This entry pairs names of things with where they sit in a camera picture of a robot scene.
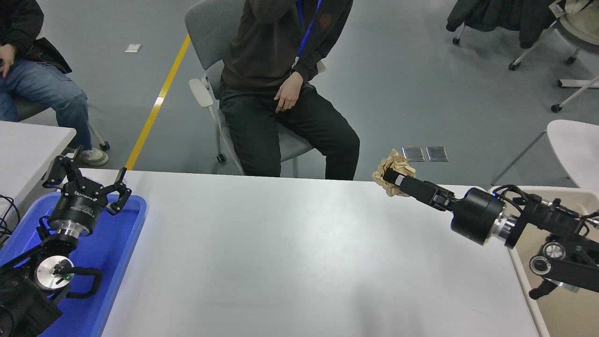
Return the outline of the person's hand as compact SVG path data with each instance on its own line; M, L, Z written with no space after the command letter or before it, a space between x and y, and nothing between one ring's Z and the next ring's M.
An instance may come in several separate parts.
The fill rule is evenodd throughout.
M16 49L11 44L5 44L0 47L0 61L1 61L1 75L6 78L9 70L12 68L15 62Z

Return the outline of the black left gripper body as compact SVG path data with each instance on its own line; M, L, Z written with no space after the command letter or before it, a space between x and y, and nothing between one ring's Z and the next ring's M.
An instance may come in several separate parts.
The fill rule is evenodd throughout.
M53 230L67 222L81 225L83 232L93 232L107 197L96 195L103 186L94 181L87 181L79 187L76 181L66 182L56 206L48 219L48 225Z

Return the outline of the person's left hand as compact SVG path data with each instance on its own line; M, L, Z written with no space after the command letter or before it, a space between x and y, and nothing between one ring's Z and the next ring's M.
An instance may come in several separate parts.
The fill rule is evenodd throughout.
M293 71L279 87L274 100L277 102L275 113L290 110L297 104L304 79L300 73Z

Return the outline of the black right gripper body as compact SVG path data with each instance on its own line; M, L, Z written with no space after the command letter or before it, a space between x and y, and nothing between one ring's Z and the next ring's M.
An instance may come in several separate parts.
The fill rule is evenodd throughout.
M504 202L492 194L471 188L463 198L453 203L451 229L479 245L484 245L504 206Z

